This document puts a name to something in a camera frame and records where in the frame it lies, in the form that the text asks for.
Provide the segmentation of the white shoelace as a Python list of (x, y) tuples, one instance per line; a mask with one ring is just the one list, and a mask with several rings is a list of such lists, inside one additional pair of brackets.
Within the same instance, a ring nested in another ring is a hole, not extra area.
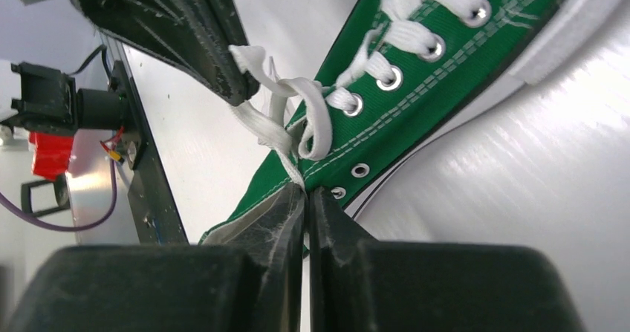
[[(379, 26), (368, 31), (350, 65), (337, 77), (331, 87), (320, 82), (297, 77), (278, 79), (268, 76), (264, 69), (267, 58), (264, 48), (251, 45), (230, 45), (229, 52), (243, 74), (250, 74), (271, 94), (268, 114), (264, 114), (249, 102), (243, 102), (232, 112), (260, 144), (274, 150), (290, 180), (305, 187), (302, 174), (297, 168), (301, 159), (322, 160), (331, 149), (333, 126), (329, 110), (335, 108), (348, 117), (356, 117), (363, 110), (358, 94), (348, 90), (351, 83), (363, 74), (373, 77), (377, 86), (392, 91), (402, 83), (401, 73), (378, 51), (370, 52), (372, 39), (381, 35), (383, 42), (427, 62), (439, 60), (446, 52), (443, 39), (429, 30), (412, 14), (425, 0), (381, 0), (380, 9), (389, 18), (388, 27)], [(433, 0), (456, 15), (468, 27), (484, 25), (491, 15), (488, 0)], [(301, 97), (305, 105), (305, 129), (295, 138), (283, 126), (286, 103), (290, 97)]]

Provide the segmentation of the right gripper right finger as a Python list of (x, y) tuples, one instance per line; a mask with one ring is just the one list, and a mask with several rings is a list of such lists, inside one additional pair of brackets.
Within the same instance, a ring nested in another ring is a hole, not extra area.
[(583, 331), (528, 247), (380, 241), (331, 191), (309, 196), (313, 331)]

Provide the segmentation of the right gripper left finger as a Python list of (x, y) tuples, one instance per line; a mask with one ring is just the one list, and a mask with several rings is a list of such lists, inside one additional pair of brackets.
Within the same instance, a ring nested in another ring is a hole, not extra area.
[(288, 184), (216, 243), (55, 252), (9, 331), (298, 331), (306, 196)]

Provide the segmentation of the green canvas sneaker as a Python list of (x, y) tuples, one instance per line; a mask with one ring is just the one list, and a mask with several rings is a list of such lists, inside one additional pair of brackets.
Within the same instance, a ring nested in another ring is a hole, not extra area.
[[(359, 0), (348, 17), (315, 79), (331, 87), (350, 65), (365, 34), (388, 27), (381, 0)], [(329, 110), (333, 126), (331, 149), (322, 160), (301, 159), (297, 168), (305, 187), (293, 183), (277, 153), (258, 168), (232, 215), (206, 231), (201, 242), (211, 244), (244, 227), (265, 204), (292, 183), (305, 191), (331, 189), (347, 204), (373, 183), (392, 172), (397, 163), (418, 150), (441, 126), (464, 123), (478, 110), (474, 99), (492, 102), (510, 96), (524, 84), (540, 82), (576, 51), (623, 0), (488, 0), (490, 19), (480, 27), (466, 26), (433, 0), (425, 0), (412, 14), (446, 45), (445, 54), (427, 62), (374, 37), (368, 47), (378, 51), (402, 75), (402, 83), (384, 91), (363, 74), (348, 90), (358, 94), (363, 110), (348, 117)], [(286, 103), (283, 126), (299, 138), (305, 129), (301, 97)]]

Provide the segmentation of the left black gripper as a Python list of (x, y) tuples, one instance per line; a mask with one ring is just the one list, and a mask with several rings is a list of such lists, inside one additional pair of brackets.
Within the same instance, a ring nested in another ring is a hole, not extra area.
[(71, 2), (104, 34), (183, 71), (232, 106), (259, 90), (229, 51), (231, 45), (248, 43), (233, 0)]

